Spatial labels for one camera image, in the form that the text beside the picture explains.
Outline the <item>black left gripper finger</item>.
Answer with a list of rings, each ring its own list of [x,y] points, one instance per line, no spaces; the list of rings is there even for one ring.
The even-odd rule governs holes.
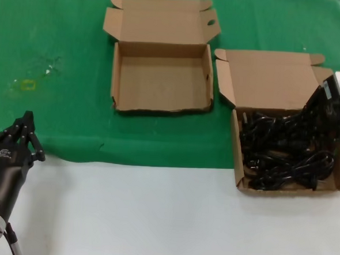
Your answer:
[[[26,111],[20,118],[15,119],[13,124],[6,128],[3,132],[5,136],[15,136],[20,130],[28,128],[30,119],[30,111]]]
[[[32,154],[32,161],[44,162],[46,155],[43,147],[35,134],[34,115],[32,111],[26,111],[22,118],[22,131],[20,144],[28,146],[31,143],[34,153]]]

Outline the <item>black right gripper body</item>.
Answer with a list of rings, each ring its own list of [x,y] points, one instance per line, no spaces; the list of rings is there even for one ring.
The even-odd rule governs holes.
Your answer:
[[[322,82],[318,95],[320,128],[340,130],[340,94],[334,75]]]

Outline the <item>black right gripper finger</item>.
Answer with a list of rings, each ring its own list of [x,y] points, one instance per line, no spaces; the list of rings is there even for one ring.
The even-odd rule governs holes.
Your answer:
[[[304,108],[299,113],[289,116],[288,120],[297,122],[310,121],[319,114],[320,109],[324,106],[325,99],[326,93],[324,87],[318,86],[306,102]]]
[[[324,139],[327,143],[340,143],[340,125],[326,125]]]

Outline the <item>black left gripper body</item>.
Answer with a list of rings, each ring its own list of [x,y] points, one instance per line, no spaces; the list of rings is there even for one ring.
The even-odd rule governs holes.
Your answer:
[[[33,164],[26,138],[0,137],[0,216],[8,221]]]

